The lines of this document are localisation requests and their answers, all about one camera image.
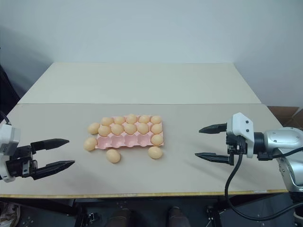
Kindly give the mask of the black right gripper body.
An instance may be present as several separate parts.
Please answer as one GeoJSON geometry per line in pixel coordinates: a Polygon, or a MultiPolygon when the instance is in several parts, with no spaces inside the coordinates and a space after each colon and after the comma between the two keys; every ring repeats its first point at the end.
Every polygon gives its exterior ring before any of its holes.
{"type": "Polygon", "coordinates": [[[228,164],[234,165],[234,155],[246,155],[247,154],[247,143],[243,136],[227,135],[226,144],[228,145],[228,164]]]}

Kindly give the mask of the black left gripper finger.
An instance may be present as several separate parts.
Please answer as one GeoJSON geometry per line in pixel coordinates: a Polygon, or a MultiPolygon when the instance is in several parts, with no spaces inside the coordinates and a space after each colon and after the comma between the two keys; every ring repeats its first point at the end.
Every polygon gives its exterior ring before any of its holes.
{"type": "Polygon", "coordinates": [[[33,142],[30,144],[33,152],[37,152],[39,150],[50,150],[54,148],[58,148],[65,144],[69,143],[69,140],[65,139],[50,139],[50,140],[42,140],[33,142]]]}
{"type": "Polygon", "coordinates": [[[38,168],[33,173],[33,179],[38,180],[41,178],[45,178],[54,174],[57,174],[75,163],[74,160],[67,161],[58,161],[54,163],[47,164],[45,167],[38,168]]]}

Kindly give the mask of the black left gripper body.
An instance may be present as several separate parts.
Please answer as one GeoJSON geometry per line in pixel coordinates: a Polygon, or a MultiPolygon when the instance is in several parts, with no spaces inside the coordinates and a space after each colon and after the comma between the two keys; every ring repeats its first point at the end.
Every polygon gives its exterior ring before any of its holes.
{"type": "Polygon", "coordinates": [[[13,177],[36,179],[37,161],[33,160],[35,153],[30,145],[18,147],[6,161],[9,174],[13,177]]]}

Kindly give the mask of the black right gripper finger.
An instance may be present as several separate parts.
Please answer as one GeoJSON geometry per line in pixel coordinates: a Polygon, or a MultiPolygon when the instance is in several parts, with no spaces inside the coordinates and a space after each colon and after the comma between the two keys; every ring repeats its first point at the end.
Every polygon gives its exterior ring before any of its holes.
{"type": "Polygon", "coordinates": [[[227,123],[222,124],[213,124],[210,126],[203,127],[198,132],[205,134],[219,134],[221,132],[225,132],[227,130],[227,123]]]}
{"type": "Polygon", "coordinates": [[[202,153],[195,153],[195,156],[210,161],[210,162],[216,162],[216,163],[224,163],[228,165],[234,165],[234,157],[233,155],[231,156],[224,156],[224,155],[217,155],[215,153],[207,153],[207,152],[202,152],[202,153]]]}

